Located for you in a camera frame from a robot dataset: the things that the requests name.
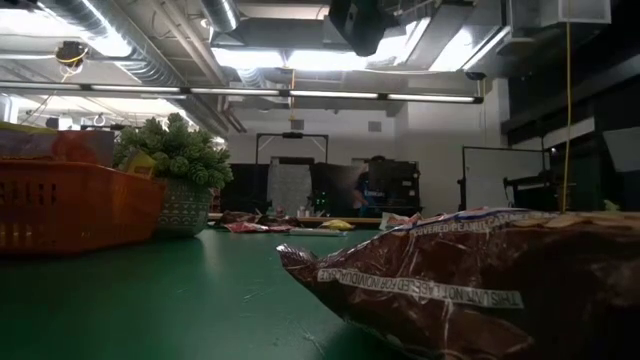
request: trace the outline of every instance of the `metal duct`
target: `metal duct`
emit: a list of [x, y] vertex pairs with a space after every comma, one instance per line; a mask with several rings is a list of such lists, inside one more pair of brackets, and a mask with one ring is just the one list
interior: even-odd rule
[[[185, 86], [187, 83], [160, 51], [113, 0], [40, 0], [47, 13], [77, 27], [82, 38], [105, 56], [126, 56], [134, 62], [117, 65], [144, 85]], [[206, 102], [195, 96], [170, 100], [208, 131], [229, 127]]]
[[237, 69], [238, 76], [242, 83], [249, 88], [266, 88], [267, 80], [264, 78], [262, 71], [257, 68], [253, 69]]
[[233, 0], [200, 0], [209, 24], [215, 31], [230, 32], [240, 24], [240, 11]]

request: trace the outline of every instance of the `orange crate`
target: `orange crate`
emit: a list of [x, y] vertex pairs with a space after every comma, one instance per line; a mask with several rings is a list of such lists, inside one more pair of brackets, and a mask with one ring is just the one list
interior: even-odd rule
[[0, 161], [0, 254], [74, 254], [145, 241], [164, 189], [97, 165]]

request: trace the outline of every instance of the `man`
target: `man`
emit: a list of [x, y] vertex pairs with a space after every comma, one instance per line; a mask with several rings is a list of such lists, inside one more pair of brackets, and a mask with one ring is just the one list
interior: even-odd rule
[[[384, 156], [376, 155], [369, 160], [372, 162], [382, 162], [387, 160]], [[363, 167], [363, 172], [358, 176], [358, 181], [353, 189], [353, 197], [355, 198], [354, 209], [358, 211], [359, 217], [379, 217], [381, 216], [375, 206], [384, 203], [386, 194], [382, 191], [376, 191], [369, 187], [369, 165]]]

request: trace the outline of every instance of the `potted plant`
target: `potted plant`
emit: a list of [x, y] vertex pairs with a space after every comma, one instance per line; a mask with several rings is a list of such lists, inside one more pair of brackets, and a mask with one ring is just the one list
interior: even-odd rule
[[208, 132], [189, 131], [180, 114], [171, 114], [168, 120], [166, 130], [155, 118], [138, 131], [123, 129], [114, 162], [120, 165], [133, 150], [151, 156], [156, 178], [167, 184], [156, 235], [194, 236], [206, 227], [212, 189], [222, 189], [233, 179], [229, 152], [214, 149]]

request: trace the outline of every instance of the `plant pot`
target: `plant pot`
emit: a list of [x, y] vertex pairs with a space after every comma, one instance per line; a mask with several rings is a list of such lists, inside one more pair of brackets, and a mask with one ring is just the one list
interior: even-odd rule
[[204, 230], [213, 198], [211, 190], [186, 180], [162, 180], [167, 184], [167, 190], [154, 236], [185, 238]]

